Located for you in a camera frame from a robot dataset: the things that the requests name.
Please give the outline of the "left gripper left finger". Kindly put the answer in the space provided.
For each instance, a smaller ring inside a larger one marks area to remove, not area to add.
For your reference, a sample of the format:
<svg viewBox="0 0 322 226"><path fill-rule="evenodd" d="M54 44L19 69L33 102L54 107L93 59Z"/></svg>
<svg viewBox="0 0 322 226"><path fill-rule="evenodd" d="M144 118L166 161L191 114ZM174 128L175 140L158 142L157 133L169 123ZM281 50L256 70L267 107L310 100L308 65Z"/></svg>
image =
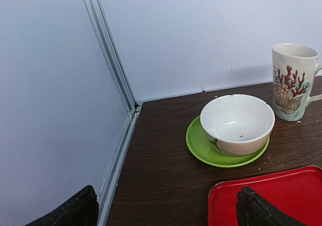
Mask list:
<svg viewBox="0 0 322 226"><path fill-rule="evenodd" d="M69 198L48 214L28 225L97 225L99 204L91 185Z"/></svg>

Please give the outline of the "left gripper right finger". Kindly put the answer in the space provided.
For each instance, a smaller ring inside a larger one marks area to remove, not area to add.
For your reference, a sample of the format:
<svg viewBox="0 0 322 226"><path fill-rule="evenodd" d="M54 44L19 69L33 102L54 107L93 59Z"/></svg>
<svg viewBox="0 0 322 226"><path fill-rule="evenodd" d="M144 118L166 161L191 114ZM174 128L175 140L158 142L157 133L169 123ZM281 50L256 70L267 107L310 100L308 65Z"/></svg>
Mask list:
<svg viewBox="0 0 322 226"><path fill-rule="evenodd" d="M304 225L248 186L237 193L236 215L238 225Z"/></svg>

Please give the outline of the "red tin lid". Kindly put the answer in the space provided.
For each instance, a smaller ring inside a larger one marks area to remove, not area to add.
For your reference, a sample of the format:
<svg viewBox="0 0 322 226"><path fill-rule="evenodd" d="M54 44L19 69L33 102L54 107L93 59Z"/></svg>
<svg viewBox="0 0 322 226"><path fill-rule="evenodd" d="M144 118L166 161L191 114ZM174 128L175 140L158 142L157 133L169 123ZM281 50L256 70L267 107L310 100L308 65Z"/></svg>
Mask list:
<svg viewBox="0 0 322 226"><path fill-rule="evenodd" d="M237 193L244 186L306 225L321 225L321 168L306 166L289 171L225 181L208 195L208 225L237 225Z"/></svg>

